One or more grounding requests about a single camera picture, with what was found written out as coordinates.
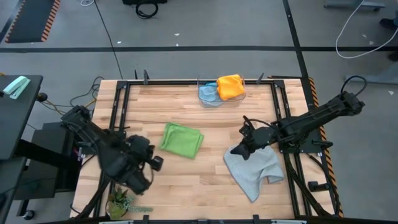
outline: white cord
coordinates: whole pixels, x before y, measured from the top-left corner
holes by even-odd
[[[87,1],[87,0],[81,0],[80,5],[81,6],[90,6],[90,5],[92,5],[94,3],[95,0],[91,0],[91,2],[88,3],[88,4],[83,4],[83,2],[85,2],[85,1]]]
[[[344,26],[343,26],[343,28],[342,28],[342,30],[341,30],[339,36],[338,36],[337,39],[336,39],[336,44],[335,44],[336,52],[337,52],[337,54],[338,54],[340,57],[342,57],[342,58],[345,58],[345,59],[358,58],[358,57],[362,57],[363,55],[367,55],[367,54],[370,54],[370,53],[372,53],[372,52],[375,52],[375,51],[379,50],[380,48],[384,47],[385,45],[387,45],[390,41],[392,41],[393,38],[394,38],[394,37],[397,35],[397,33],[398,33],[398,29],[397,29],[396,32],[392,35],[392,37],[391,37],[386,43],[384,43],[384,44],[381,45],[380,47],[378,47],[378,48],[376,48],[376,49],[373,49],[373,50],[371,50],[371,51],[369,51],[369,52],[365,52],[365,53],[363,53],[363,54],[356,55],[356,56],[352,56],[352,57],[345,57],[345,56],[342,56],[342,55],[339,53],[338,49],[337,49],[338,39],[340,39],[340,36],[343,34],[344,30],[346,29],[347,23],[349,22],[349,20],[351,19],[351,17],[355,14],[355,12],[361,7],[361,5],[362,5],[363,2],[365,2],[365,0],[362,0],[361,4],[359,4],[359,6],[358,6],[358,7],[354,10],[354,12],[349,16],[349,18],[347,19],[346,24],[344,24]]]

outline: floor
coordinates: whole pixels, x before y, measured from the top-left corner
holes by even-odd
[[[351,49],[342,52],[344,55],[363,53],[365,47],[379,46],[390,39],[393,32],[381,28],[378,21],[393,17],[398,5],[391,0],[375,1],[387,7],[379,12],[361,10],[353,17],[339,43]],[[17,2],[0,2],[0,27],[14,13]],[[335,39],[353,9],[325,9],[319,0],[289,0],[302,52],[294,49],[297,42],[292,40],[287,5],[282,0],[248,0],[245,4],[240,0],[169,0],[159,6],[155,18],[148,20],[139,19],[133,8],[121,1],[97,3],[123,78],[134,78],[135,70],[142,77],[143,69],[151,78],[163,79],[230,73],[256,78],[262,72],[267,76],[300,77],[307,73],[315,80],[320,103],[325,103],[337,95],[345,75],[379,73],[392,63],[385,51],[352,60],[337,56],[333,51]],[[397,44],[398,38],[389,45]],[[68,105],[71,98],[90,89],[95,77],[121,78],[110,46],[95,5],[81,7],[79,0],[62,1],[48,41],[0,43],[0,72],[43,75],[42,92],[52,102]],[[194,46],[207,47],[184,48]],[[16,53],[18,49],[26,53]],[[301,66],[297,53],[299,58],[302,54]],[[361,85],[352,83],[347,88],[356,91]],[[366,103],[360,115],[338,118],[326,125],[328,140],[335,143],[331,156],[343,210],[346,217],[398,221],[398,120],[394,118],[398,86],[369,85],[359,98]],[[75,103],[90,100],[87,96]],[[59,119],[56,112],[36,104],[29,124],[39,129],[43,123]],[[24,139],[30,140],[33,131],[27,126]],[[67,219],[72,198],[72,193],[62,193],[31,201],[29,209],[37,216],[26,222],[15,217],[18,204],[14,203],[7,223]]]

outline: potted plant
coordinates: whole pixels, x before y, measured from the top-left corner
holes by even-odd
[[[132,206],[131,204],[135,201],[135,196],[127,195],[128,190],[122,192],[120,187],[117,190],[113,190],[108,196],[106,202],[106,212],[112,220],[120,219],[128,211],[130,212],[151,212],[153,209],[148,207]]]

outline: wooden tabletop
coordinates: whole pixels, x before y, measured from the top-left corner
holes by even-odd
[[[103,80],[98,92],[93,122],[108,128],[117,80]],[[287,98],[292,116],[308,111],[299,79],[285,80]],[[126,113],[127,135],[139,134],[156,145],[155,155],[164,158],[163,168],[155,172],[154,183],[134,205],[152,207],[151,220],[178,219],[252,219],[293,218],[289,185],[286,179],[276,184],[265,181],[259,198],[251,203],[231,177],[223,155],[229,146],[242,139],[239,129],[242,116],[267,122],[276,120],[271,88],[269,85],[246,85],[246,98],[238,107],[203,108],[198,103],[196,85],[137,85],[132,86]],[[194,160],[176,156],[159,149],[166,123],[174,122],[199,129],[204,135],[203,144]],[[273,144],[281,167],[285,172],[284,159],[277,144]],[[301,155],[305,181],[325,183],[325,176],[307,155]],[[92,159],[81,170],[73,208],[81,211],[98,187],[100,169]],[[300,213],[304,207],[299,188],[296,186]],[[101,214],[105,213],[103,197]],[[323,208],[333,213],[329,192],[315,192],[315,198]],[[124,219],[142,219],[142,213],[127,213]]]

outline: green cloth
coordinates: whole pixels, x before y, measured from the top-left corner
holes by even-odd
[[[189,159],[194,159],[202,141],[203,135],[200,134],[199,130],[175,123],[167,123],[160,148]]]

